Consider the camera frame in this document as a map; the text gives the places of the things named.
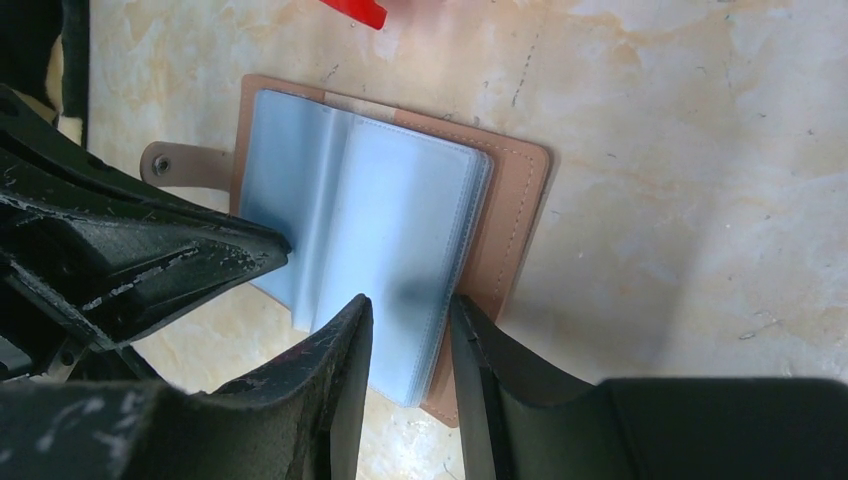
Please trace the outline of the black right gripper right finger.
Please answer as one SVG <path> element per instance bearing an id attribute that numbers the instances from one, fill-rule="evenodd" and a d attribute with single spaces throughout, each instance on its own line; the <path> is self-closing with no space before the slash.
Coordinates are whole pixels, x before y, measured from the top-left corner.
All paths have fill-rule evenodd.
<path id="1" fill-rule="evenodd" d="M 847 387 L 819 378 L 582 381 L 468 297 L 450 326 L 469 479 L 843 479 Z"/>

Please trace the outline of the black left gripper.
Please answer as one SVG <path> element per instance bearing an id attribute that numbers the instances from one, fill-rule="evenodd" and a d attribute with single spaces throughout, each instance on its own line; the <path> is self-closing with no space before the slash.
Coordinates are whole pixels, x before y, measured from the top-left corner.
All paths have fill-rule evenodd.
<path id="1" fill-rule="evenodd" d="M 139 340 L 286 264 L 270 228 L 146 185 L 1 90 L 1 378 L 137 380 Z"/>

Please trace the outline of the brown leather card holder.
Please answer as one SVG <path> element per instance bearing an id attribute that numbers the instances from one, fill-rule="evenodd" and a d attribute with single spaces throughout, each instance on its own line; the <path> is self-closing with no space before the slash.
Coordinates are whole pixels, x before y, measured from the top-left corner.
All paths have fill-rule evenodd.
<path id="1" fill-rule="evenodd" d="M 232 151 L 156 141 L 139 162 L 146 183 L 223 191 L 285 236 L 287 264 L 254 284 L 296 329 L 369 297 L 370 387 L 449 427 L 449 299 L 500 316 L 551 167 L 531 142 L 259 74 L 242 79 Z"/>

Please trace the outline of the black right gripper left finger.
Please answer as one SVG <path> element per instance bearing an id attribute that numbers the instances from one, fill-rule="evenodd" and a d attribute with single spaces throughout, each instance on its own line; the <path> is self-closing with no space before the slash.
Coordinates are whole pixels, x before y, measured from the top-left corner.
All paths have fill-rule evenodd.
<path id="1" fill-rule="evenodd" d="M 6 383 L 5 479 L 352 479 L 373 308 L 322 328 L 211 393 L 162 381 Z"/>

